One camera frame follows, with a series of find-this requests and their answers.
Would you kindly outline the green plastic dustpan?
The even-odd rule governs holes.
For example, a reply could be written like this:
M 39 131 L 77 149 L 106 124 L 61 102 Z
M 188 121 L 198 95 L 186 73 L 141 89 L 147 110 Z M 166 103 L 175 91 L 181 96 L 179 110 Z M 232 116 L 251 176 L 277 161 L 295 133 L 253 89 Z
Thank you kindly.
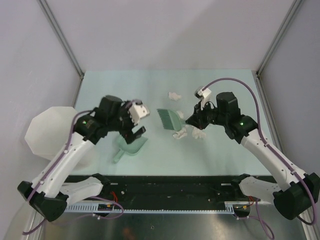
M 118 152 L 113 157 L 113 160 L 112 160 L 113 163 L 117 164 L 125 154 L 129 156 L 137 155 L 147 141 L 148 141 L 148 138 L 141 136 L 140 138 L 136 139 L 134 142 L 128 144 L 121 135 L 118 135 L 115 140 L 115 143 L 117 144 L 117 147 L 118 147 Z

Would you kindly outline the green hand brush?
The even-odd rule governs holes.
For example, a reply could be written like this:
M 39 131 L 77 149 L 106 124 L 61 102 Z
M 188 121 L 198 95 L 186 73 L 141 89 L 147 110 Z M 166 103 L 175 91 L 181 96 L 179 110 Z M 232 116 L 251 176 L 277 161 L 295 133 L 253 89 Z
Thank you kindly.
M 158 108 L 157 113 L 165 130 L 178 132 L 186 125 L 186 121 L 173 110 Z

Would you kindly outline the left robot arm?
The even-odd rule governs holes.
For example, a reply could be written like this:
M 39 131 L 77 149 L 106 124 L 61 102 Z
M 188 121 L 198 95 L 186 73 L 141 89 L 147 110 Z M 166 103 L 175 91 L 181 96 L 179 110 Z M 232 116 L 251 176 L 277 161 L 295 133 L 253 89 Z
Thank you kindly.
M 146 131 L 133 131 L 150 114 L 141 100 L 127 100 L 106 95 L 98 107 L 81 111 L 71 122 L 68 139 L 53 161 L 31 182 L 22 181 L 18 192 L 45 220 L 57 220 L 69 205 L 87 198 L 105 200 L 110 196 L 109 182 L 96 173 L 87 179 L 64 185 L 80 160 L 110 132 L 118 132 L 127 144 L 133 143 Z

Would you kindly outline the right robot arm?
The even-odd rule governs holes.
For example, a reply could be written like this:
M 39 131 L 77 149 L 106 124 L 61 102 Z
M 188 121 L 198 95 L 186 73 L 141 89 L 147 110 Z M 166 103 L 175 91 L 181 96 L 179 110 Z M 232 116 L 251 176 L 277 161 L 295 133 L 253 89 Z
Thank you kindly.
M 209 89 L 195 93 L 199 102 L 193 114 L 185 121 L 200 130 L 208 125 L 224 127 L 226 135 L 250 151 L 271 173 L 275 183 L 242 174 L 232 183 L 231 196 L 242 201 L 247 196 L 272 203 L 288 220 L 317 203 L 320 194 L 320 178 L 316 173 L 307 174 L 293 164 L 264 136 L 258 123 L 250 116 L 241 114 L 238 100 L 232 92 L 216 96 L 217 106 L 211 106 Z

